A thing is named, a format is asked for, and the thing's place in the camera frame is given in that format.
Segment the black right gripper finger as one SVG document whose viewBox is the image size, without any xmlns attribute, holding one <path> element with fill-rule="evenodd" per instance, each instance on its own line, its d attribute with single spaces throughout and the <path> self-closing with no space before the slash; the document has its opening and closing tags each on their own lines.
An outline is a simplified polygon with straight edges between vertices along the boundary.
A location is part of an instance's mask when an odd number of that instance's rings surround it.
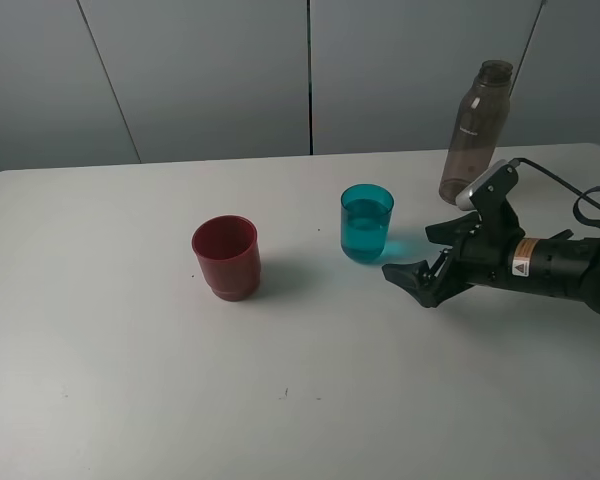
<svg viewBox="0 0 600 480">
<path fill-rule="evenodd" d="M 432 287 L 426 260 L 411 264 L 385 264 L 381 267 L 384 278 L 408 293 L 420 306 L 436 308 L 442 303 Z"/>
<path fill-rule="evenodd" d="M 454 220 L 429 225 L 425 228 L 429 242 L 436 245 L 453 246 L 480 223 L 477 212 L 470 212 Z"/>
</svg>

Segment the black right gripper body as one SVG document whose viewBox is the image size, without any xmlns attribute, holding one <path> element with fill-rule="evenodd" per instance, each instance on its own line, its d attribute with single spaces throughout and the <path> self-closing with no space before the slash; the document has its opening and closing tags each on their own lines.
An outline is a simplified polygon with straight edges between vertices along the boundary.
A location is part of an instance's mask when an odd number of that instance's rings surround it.
<svg viewBox="0 0 600 480">
<path fill-rule="evenodd" d="M 507 194 L 517 184 L 514 167 L 498 171 L 472 197 L 473 211 L 480 223 L 449 248 L 444 260 L 432 268 L 436 278 L 432 286 L 439 298 L 451 298 L 472 287 L 495 281 L 506 270 L 508 248 L 524 236 L 518 217 L 507 201 Z"/>
</svg>

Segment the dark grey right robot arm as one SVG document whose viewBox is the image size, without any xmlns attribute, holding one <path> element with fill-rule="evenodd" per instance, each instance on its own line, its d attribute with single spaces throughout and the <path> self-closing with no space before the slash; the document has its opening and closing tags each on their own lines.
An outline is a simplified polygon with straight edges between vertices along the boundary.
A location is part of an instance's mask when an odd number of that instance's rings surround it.
<svg viewBox="0 0 600 480">
<path fill-rule="evenodd" d="M 570 299 L 600 315 L 600 237 L 576 240 L 571 230 L 531 238 L 507 200 L 522 159 L 499 161 L 456 198 L 464 216 L 426 227 L 442 246 L 435 263 L 385 264 L 384 278 L 422 307 L 435 308 L 474 286 Z M 574 217 L 600 229 L 600 220 Z"/>
</svg>

